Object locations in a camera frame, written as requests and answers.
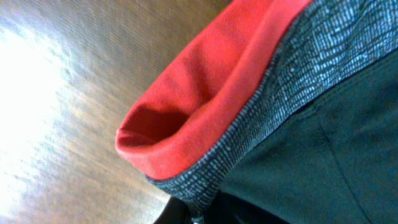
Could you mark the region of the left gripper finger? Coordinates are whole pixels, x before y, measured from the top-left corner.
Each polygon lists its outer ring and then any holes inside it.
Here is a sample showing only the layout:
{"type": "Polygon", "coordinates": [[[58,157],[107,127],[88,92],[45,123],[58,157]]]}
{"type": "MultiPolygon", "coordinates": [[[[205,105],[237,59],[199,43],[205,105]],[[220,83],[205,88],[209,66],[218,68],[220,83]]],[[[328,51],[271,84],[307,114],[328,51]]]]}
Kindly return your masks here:
{"type": "Polygon", "coordinates": [[[180,199],[170,197],[154,224],[192,224],[188,206],[180,199]]]}

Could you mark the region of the black leggings with grey-red waistband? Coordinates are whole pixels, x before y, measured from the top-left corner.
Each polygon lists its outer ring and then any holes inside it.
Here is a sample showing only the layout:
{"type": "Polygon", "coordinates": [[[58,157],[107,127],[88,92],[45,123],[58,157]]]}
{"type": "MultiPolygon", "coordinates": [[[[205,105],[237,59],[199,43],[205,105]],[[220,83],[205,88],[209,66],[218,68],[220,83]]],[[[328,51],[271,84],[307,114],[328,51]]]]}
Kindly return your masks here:
{"type": "Polygon", "coordinates": [[[397,1],[233,1],[116,150],[193,223],[396,223],[397,1]]]}

